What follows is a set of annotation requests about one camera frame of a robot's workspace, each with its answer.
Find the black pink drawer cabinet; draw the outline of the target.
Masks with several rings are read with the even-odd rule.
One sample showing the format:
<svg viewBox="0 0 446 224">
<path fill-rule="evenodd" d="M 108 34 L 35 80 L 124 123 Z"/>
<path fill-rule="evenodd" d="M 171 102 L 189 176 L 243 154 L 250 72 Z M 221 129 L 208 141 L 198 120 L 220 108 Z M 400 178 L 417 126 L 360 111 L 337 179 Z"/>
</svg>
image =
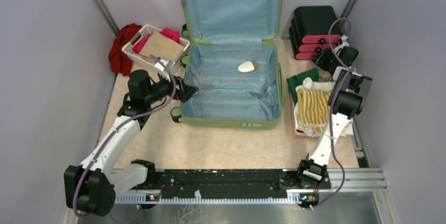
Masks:
<svg viewBox="0 0 446 224">
<path fill-rule="evenodd" d="M 336 24 L 328 35 L 331 24 L 337 20 L 332 6 L 300 6 L 293 11 L 289 38 L 296 60 L 310 60 L 312 56 L 329 47 L 339 45 L 343 35 Z"/>
</svg>

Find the dark green garment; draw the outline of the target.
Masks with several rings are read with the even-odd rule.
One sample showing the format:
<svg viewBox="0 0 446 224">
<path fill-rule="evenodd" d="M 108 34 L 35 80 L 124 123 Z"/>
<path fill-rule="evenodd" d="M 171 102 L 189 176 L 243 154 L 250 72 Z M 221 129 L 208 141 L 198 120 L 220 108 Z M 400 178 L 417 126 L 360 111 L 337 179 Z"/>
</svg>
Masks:
<svg viewBox="0 0 446 224">
<path fill-rule="evenodd" d="M 319 72 L 316 68 L 312 68 L 310 70 L 301 72 L 297 75 L 293 75 L 289 78 L 286 79 L 287 81 L 287 85 L 288 85 L 288 89 L 290 91 L 291 94 L 291 98 L 293 101 L 293 104 L 295 105 L 297 103 L 297 91 L 296 91 L 296 87 L 301 86 L 303 84 L 303 81 L 306 78 L 310 78 L 313 81 L 317 81 L 319 79 Z"/>
</svg>

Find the yellow white striped garment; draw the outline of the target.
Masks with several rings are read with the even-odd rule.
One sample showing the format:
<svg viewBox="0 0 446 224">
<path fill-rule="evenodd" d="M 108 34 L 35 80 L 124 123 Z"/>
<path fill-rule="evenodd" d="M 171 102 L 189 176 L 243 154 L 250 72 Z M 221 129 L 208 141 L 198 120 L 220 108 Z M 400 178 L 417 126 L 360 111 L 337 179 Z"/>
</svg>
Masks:
<svg viewBox="0 0 446 224">
<path fill-rule="evenodd" d="M 331 91 L 299 89 L 297 91 L 297 124 L 299 131 L 307 136 L 317 137 L 323 133 L 329 117 Z"/>
</svg>

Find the white oval item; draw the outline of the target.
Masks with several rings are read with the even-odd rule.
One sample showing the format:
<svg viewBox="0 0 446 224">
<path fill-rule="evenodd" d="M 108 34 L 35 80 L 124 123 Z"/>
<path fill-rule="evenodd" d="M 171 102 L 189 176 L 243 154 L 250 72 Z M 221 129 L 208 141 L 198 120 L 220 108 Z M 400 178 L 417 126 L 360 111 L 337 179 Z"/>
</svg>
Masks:
<svg viewBox="0 0 446 224">
<path fill-rule="evenodd" d="M 258 67 L 259 66 L 258 66 L 257 62 L 255 62 L 255 61 L 246 61 L 246 62 L 241 63 L 238 66 L 237 70 L 240 73 L 250 73 L 250 72 L 253 72 L 256 69 L 258 69 Z"/>
</svg>

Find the green hard-shell suitcase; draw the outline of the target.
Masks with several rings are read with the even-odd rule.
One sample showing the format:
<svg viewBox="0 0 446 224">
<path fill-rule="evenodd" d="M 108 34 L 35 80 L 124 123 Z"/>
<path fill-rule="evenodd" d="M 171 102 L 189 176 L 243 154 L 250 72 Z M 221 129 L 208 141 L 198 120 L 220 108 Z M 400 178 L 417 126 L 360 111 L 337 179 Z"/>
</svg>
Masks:
<svg viewBox="0 0 446 224">
<path fill-rule="evenodd" d="M 284 81 L 277 47 L 282 0 L 181 0 L 191 39 L 185 82 L 199 91 L 172 109 L 195 127 L 272 129 L 282 114 Z M 258 69 L 240 73 L 246 61 Z"/>
</svg>

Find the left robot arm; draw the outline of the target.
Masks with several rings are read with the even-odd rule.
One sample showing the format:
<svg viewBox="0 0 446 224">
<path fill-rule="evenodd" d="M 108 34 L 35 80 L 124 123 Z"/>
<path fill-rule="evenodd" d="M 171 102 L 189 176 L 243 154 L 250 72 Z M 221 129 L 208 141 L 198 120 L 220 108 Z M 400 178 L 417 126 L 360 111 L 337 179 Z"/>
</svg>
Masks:
<svg viewBox="0 0 446 224">
<path fill-rule="evenodd" d="M 161 111 L 172 100 L 185 103 L 199 88 L 186 84 L 179 76 L 160 76 L 153 82 L 146 70 L 129 75 L 128 93 L 105 138 L 79 165 L 64 171 L 66 205 L 78 217 L 88 214 L 106 216 L 116 199 L 131 189 L 156 186 L 158 176 L 154 163 L 136 159 L 124 170 L 113 168 L 129 143 L 141 132 L 150 116 Z"/>
</svg>

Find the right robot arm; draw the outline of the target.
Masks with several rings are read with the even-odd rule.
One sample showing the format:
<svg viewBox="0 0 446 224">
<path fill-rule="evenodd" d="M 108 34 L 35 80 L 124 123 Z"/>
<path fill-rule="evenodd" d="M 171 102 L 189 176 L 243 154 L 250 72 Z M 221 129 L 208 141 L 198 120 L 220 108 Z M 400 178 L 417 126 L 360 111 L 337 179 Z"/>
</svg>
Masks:
<svg viewBox="0 0 446 224">
<path fill-rule="evenodd" d="M 302 188 L 316 188 L 325 181 L 330 158 L 335 160 L 345 175 L 334 147 L 348 123 L 363 111 L 373 81 L 371 77 L 358 74 L 352 67 L 358 54 L 355 48 L 346 46 L 325 49 L 313 60 L 331 74 L 335 83 L 327 101 L 328 118 L 323 131 L 316 146 L 298 166 L 296 181 Z"/>
</svg>

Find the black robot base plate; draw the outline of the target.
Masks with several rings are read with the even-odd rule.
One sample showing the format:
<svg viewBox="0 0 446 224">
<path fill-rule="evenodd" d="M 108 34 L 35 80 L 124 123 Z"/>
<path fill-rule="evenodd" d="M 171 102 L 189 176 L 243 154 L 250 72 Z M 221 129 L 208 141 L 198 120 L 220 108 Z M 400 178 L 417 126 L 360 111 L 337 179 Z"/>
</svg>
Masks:
<svg viewBox="0 0 446 224">
<path fill-rule="evenodd" d="M 162 199 L 280 199 L 303 189 L 297 171 L 283 169 L 166 169 L 136 190 L 159 190 Z"/>
</svg>

